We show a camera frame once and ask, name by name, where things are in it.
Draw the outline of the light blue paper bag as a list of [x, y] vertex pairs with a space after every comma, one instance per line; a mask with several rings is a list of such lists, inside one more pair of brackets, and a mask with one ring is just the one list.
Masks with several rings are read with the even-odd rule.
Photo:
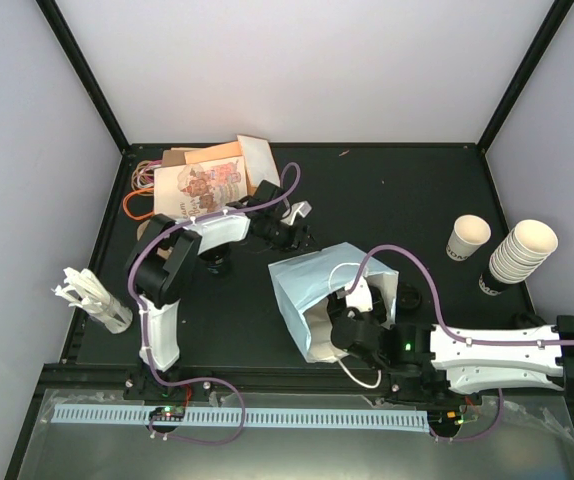
[[280, 314], [307, 363], [337, 363], [347, 356], [331, 342], [328, 306], [351, 287], [357, 275], [362, 276], [360, 289], [374, 287], [382, 296], [384, 327], [394, 325], [399, 273], [374, 258], [360, 270], [365, 256], [345, 242], [268, 266]]

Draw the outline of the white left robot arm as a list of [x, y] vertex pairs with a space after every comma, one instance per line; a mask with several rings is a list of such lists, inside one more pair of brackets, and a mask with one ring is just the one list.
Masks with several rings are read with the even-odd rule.
[[139, 355], [152, 369], [146, 386], [160, 399], [181, 388], [180, 372], [171, 368], [180, 359], [177, 310], [191, 283], [197, 263], [221, 270], [233, 243], [256, 237], [270, 248], [296, 251], [309, 239], [307, 201], [289, 204], [288, 192], [262, 181], [254, 194], [216, 208], [212, 213], [176, 220], [154, 215], [128, 261], [128, 290], [139, 306]]

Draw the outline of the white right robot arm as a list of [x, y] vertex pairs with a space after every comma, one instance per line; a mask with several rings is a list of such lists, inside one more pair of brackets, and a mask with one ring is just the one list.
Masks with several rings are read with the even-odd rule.
[[487, 390], [540, 389], [574, 400], [574, 316], [555, 324], [516, 316], [510, 330], [386, 325], [378, 306], [361, 312], [334, 300], [331, 343], [388, 377], [404, 402], [448, 404]]

